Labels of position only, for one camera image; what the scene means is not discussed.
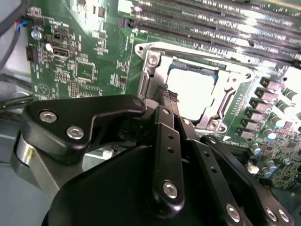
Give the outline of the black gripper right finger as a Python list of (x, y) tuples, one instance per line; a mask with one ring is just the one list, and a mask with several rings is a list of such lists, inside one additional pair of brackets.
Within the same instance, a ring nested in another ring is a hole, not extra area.
[(189, 163), (185, 220), (202, 226), (293, 226), (294, 219), (251, 175), (229, 148), (211, 135), (199, 137), (192, 123), (176, 119)]

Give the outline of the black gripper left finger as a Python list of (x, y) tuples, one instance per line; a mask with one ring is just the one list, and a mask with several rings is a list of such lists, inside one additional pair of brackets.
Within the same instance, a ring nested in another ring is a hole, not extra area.
[(46, 160), (28, 164), (50, 197), (81, 173), (84, 155), (131, 142), (127, 153), (150, 150), (153, 176), (146, 188), (159, 212), (177, 213), (184, 206), (178, 95), (160, 84), (147, 101), (114, 95), (37, 101), (22, 113), (20, 141)]

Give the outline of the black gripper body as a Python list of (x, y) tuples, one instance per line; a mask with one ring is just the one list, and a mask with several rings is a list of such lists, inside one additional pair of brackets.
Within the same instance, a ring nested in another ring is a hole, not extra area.
[(67, 182), (43, 220), (45, 226), (221, 226), (200, 172), (183, 162), (185, 204), (159, 218), (150, 204), (153, 152), (131, 148)]

